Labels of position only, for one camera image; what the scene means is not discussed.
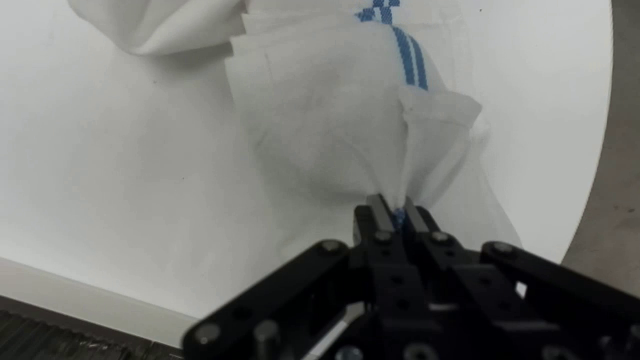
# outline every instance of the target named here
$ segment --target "white towel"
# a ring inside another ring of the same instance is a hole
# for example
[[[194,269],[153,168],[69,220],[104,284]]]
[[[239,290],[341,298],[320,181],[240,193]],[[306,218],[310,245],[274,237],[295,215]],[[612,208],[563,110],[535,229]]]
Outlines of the white towel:
[[[433,85],[438,71],[408,35],[355,23],[264,45],[231,58],[228,79],[287,254],[319,238],[350,240],[353,208],[368,194],[384,194],[392,208],[407,194],[425,206],[438,204],[433,193],[448,187],[436,184],[430,171],[448,161],[440,183],[457,178],[480,106]],[[457,227],[474,235],[479,225],[458,216]],[[501,233],[510,227],[480,227],[491,238],[514,240]]]
[[[243,35],[243,0],[69,0],[84,20],[135,55],[170,55]]]

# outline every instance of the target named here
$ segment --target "black mechanical part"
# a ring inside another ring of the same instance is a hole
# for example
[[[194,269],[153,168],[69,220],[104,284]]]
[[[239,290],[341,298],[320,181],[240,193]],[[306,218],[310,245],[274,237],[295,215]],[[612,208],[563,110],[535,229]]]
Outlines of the black mechanical part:
[[[636,298],[507,243],[466,250],[425,208],[392,213],[382,197],[355,210],[353,248],[313,247],[197,325],[185,356],[299,360],[355,303],[365,313],[320,360],[640,359]]]

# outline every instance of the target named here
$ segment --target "blue stripe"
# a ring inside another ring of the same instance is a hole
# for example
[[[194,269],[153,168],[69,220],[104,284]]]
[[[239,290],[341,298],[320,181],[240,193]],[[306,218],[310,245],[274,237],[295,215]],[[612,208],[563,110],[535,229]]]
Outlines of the blue stripe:
[[[428,85],[427,85],[427,66],[425,66],[425,55],[423,55],[423,48],[421,45],[417,42],[417,39],[408,37],[412,46],[415,46],[415,56],[417,56],[417,66],[419,66],[419,89],[425,89],[428,91]]]
[[[392,8],[381,8],[382,25],[394,25]]]
[[[400,233],[402,235],[402,230],[404,230],[404,223],[407,223],[407,210],[404,208],[398,208],[398,210],[394,210],[394,229],[396,229],[396,233]]]
[[[407,85],[417,85],[411,42],[408,42],[407,35],[396,26],[394,26],[394,35],[396,35],[396,41],[398,41],[400,61],[402,61],[402,66],[404,66],[404,80],[407,80]]]
[[[375,11],[373,8],[362,8],[362,12],[356,15],[361,23],[370,23],[375,20]]]

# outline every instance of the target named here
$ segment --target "screw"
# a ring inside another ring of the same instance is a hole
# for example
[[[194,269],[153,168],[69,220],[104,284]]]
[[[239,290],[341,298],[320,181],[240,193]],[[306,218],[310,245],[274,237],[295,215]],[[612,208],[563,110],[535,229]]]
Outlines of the screw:
[[[337,360],[362,360],[362,351],[356,347],[344,347],[337,352]]]
[[[438,352],[428,344],[411,344],[404,348],[404,360],[438,360]]]
[[[220,338],[220,327],[219,325],[202,325],[194,332],[194,340],[201,347],[209,347],[209,344],[217,342],[219,338]]]
[[[323,243],[323,250],[324,250],[324,253],[338,253],[341,247],[343,247],[343,243],[338,243],[338,240],[324,240],[324,243]]]
[[[448,235],[445,235],[445,233],[434,233],[434,235],[433,235],[433,240],[438,243],[438,245],[445,245],[445,243],[448,243]]]
[[[278,340],[281,338],[281,327],[274,321],[264,321],[254,329],[254,338],[258,342],[266,342],[266,340]]]
[[[378,243],[391,243],[391,240],[392,240],[392,235],[391,235],[391,233],[381,233],[381,230],[378,230],[378,233],[377,233],[377,240],[378,240]]]
[[[640,342],[640,325],[634,325],[634,327],[630,329],[630,336],[632,336],[636,342]]]
[[[516,248],[507,243],[495,243],[495,253],[503,257],[510,257],[516,253]]]
[[[264,321],[254,329],[257,360],[276,360],[281,351],[281,327]]]
[[[563,347],[545,347],[542,360],[581,360],[573,351]]]
[[[614,338],[612,336],[602,336],[600,340],[598,340],[598,347],[600,347],[600,351],[609,351],[609,347],[614,342]]]

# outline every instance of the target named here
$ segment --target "black surface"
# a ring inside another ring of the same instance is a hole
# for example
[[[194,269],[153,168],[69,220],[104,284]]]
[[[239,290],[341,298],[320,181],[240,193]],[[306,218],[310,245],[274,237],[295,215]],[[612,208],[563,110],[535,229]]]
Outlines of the black surface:
[[[0,298],[0,360],[183,360],[181,351]]]

